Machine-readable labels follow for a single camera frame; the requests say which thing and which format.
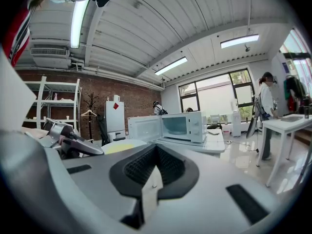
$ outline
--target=water cooler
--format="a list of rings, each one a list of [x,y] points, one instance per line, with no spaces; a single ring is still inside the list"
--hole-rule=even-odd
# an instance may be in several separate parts
[[[241,134],[241,116],[238,110],[237,99],[231,101],[232,108],[232,136],[238,137]]]

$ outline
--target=fluorescent light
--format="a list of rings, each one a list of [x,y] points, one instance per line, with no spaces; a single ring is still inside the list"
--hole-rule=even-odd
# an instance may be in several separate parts
[[[166,67],[163,67],[162,69],[159,69],[157,72],[155,72],[155,75],[161,75],[162,73],[165,73],[167,72],[168,70],[172,69],[172,68],[175,68],[179,65],[181,65],[182,63],[185,63],[187,62],[187,59],[186,57],[182,57],[181,59],[179,60],[176,60],[175,62],[167,65]]]
[[[74,49],[79,48],[80,31],[81,31],[84,13],[88,6],[88,2],[89,0],[83,0],[83,1],[77,1],[75,3],[73,18],[72,18],[72,27],[70,31],[70,47],[71,48],[74,48]]]
[[[251,35],[251,36],[246,36],[246,37],[238,37],[238,38],[228,40],[228,41],[223,41],[221,42],[221,49],[224,49],[226,47],[230,47],[233,45],[241,44],[241,43],[257,41],[258,38],[259,38],[259,35]]]

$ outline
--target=floor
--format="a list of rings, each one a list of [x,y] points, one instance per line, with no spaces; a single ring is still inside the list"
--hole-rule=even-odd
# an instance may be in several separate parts
[[[260,167],[255,165],[258,157],[255,149],[261,148],[262,133],[258,133],[258,135],[255,133],[249,139],[246,139],[246,134],[240,137],[224,135],[224,140],[231,140],[233,142],[231,144],[226,143],[226,150],[221,154],[220,159],[232,163],[244,173],[257,179],[260,183],[265,184],[273,169],[275,158],[279,150],[280,135],[273,133],[271,139],[272,159],[263,161]],[[308,146],[294,140],[290,160],[286,160],[286,158],[282,159],[277,174],[269,187],[280,200],[291,195],[297,188],[299,182],[302,181],[300,172],[306,160],[307,153]]]

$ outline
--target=brick wall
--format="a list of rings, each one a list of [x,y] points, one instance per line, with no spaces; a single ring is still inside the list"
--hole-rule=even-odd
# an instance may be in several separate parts
[[[100,78],[89,76],[85,74],[69,73],[69,72],[55,72],[55,71],[41,71],[41,70],[21,70],[18,71],[19,76],[25,81],[40,81],[41,76],[47,76],[47,81],[56,82],[73,82],[76,83],[80,79],[80,86],[82,87],[82,97],[80,112],[84,113],[88,110],[88,105],[84,100],[89,101],[88,95],[94,92],[94,96],[99,96],[95,99],[94,112],[103,114],[104,105],[107,97],[113,100],[114,95],[120,96],[120,101],[124,102],[125,108],[125,127],[128,130],[128,117],[148,116],[153,114],[153,101],[161,102],[160,92],[144,88],[141,86],[121,82],[113,79]],[[58,99],[68,98],[74,99],[74,93],[58,93]],[[28,113],[28,117],[36,116],[36,109],[32,107]],[[41,118],[46,116],[46,110],[41,110]],[[51,107],[51,118],[66,119],[66,116],[73,118],[73,109],[66,107]],[[25,127],[35,128],[35,123],[25,122]],[[92,117],[92,138],[100,140],[100,131],[95,117]],[[89,139],[89,125],[88,117],[80,118],[81,136]]]

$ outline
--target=open microwave door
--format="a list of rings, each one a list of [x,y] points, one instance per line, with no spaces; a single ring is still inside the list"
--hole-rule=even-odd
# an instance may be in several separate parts
[[[146,116],[128,118],[129,139],[139,139],[145,142],[162,137],[161,116]]]

